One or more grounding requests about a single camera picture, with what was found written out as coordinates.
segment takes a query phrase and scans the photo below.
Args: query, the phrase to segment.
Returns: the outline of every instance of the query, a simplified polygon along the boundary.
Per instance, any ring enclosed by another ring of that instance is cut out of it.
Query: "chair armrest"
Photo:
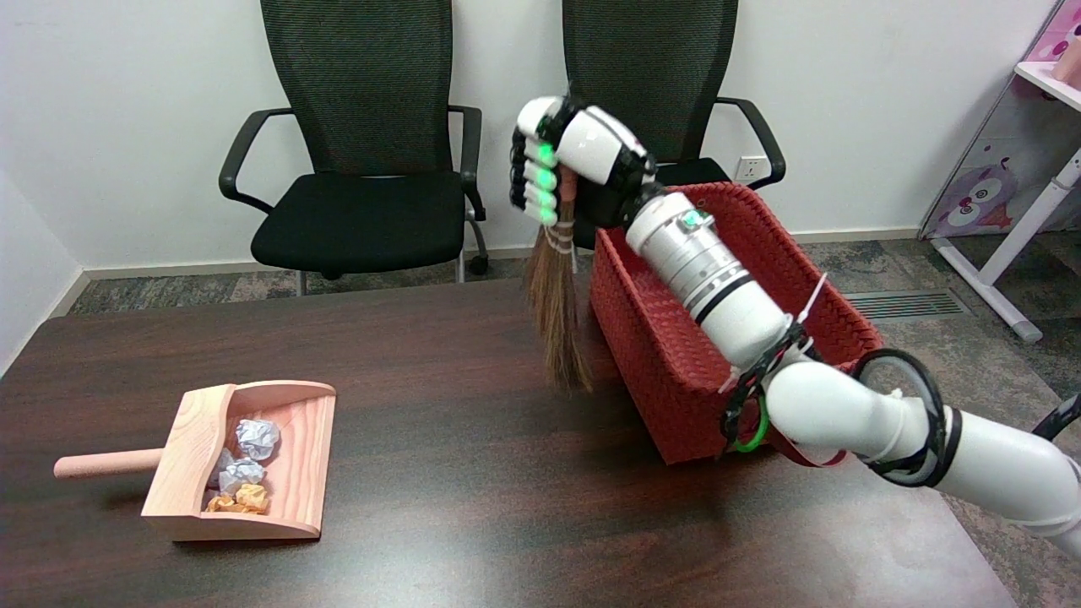
[[[446,106],[448,111],[462,114],[462,190],[473,208],[473,220],[485,219],[484,203],[477,189],[477,166],[480,163],[481,111],[469,106]]]
[[[217,188],[222,190],[222,196],[250,204],[264,213],[270,213],[273,210],[266,202],[237,190],[237,175],[240,173],[240,166],[244,163],[244,157],[248,156],[248,150],[252,147],[252,142],[255,141],[255,135],[258,134],[263,123],[271,116],[283,114],[293,114],[293,108],[261,109],[253,111],[248,117],[248,120],[240,128],[240,132],[237,133],[237,138],[232,141],[229,154],[226,155],[225,163],[222,166],[222,172],[217,176]]]
[[[777,145],[777,140],[773,136],[773,131],[770,130],[770,125],[765,122],[765,118],[762,113],[758,111],[758,107],[748,100],[738,100],[736,97],[717,97],[718,104],[729,104],[739,108],[739,111],[747,117],[747,122],[750,122],[750,128],[755,130],[755,135],[758,136],[758,141],[762,144],[762,149],[765,150],[765,158],[770,161],[770,174],[757,182],[751,182],[747,186],[757,190],[762,186],[768,186],[770,184],[776,184],[785,177],[785,156],[780,154],[780,146]]]

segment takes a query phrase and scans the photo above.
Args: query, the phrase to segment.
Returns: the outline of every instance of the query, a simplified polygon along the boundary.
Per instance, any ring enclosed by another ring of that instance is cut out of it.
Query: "robotic arm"
[[[771,423],[804,446],[855,452],[875,473],[906,487],[933,487],[995,512],[1081,559],[1081,466],[1050,439],[1081,413],[1077,397],[1026,433],[944,406],[920,362],[880,351],[854,376],[812,360],[800,321],[785,314],[708,229],[712,217],[655,181],[656,162],[618,120],[571,98],[542,97],[518,118],[511,203],[546,226],[558,217],[557,177],[565,164],[619,194],[617,208],[577,201],[576,214],[627,230],[630,248],[682,302],[740,385],[764,391]],[[879,394],[859,378],[891,365],[920,395]],[[739,402],[730,406],[731,439]]]

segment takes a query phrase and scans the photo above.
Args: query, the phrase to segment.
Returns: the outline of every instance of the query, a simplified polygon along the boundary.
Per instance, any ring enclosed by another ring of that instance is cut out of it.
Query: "dustpan handle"
[[[120,473],[138,473],[158,468],[159,461],[161,461],[161,448],[64,457],[53,465],[53,476],[57,479],[78,479]]]

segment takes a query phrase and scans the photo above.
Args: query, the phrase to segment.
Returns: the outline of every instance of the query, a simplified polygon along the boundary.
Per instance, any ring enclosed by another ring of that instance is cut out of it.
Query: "white arm segment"
[[[770,422],[799,444],[866,462],[916,453],[927,436],[919,399],[880,395],[817,362],[783,368],[766,389]],[[957,415],[946,408],[948,423]],[[1081,559],[1081,467],[1042,437],[965,412],[953,463],[935,489],[1045,537]]]
[[[564,110],[568,120],[555,157],[582,177],[606,184],[628,150],[645,154],[633,134],[600,108],[566,113],[564,104],[563,97],[530,102],[519,115],[518,130],[539,141],[540,124]],[[791,317],[713,230],[703,229],[712,219],[652,181],[646,171],[639,199],[627,208],[627,242],[725,359],[746,369],[777,344]],[[765,382],[770,419],[783,434],[803,445],[853,451],[867,463],[896,461],[924,447],[930,423],[919,398],[880,395],[829,366],[800,359],[789,352]],[[951,408],[944,408],[944,414],[957,451],[935,489],[998,513],[1081,559],[1081,467],[1040,436]],[[935,462],[929,457],[923,471]],[[892,473],[886,476],[896,479]]]

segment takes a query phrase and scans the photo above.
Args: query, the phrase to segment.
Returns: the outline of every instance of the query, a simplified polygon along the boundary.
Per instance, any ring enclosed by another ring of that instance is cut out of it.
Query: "floor vent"
[[[865,317],[880,323],[949,319],[972,315],[972,310],[948,289],[876,291],[846,293],[844,296]]]

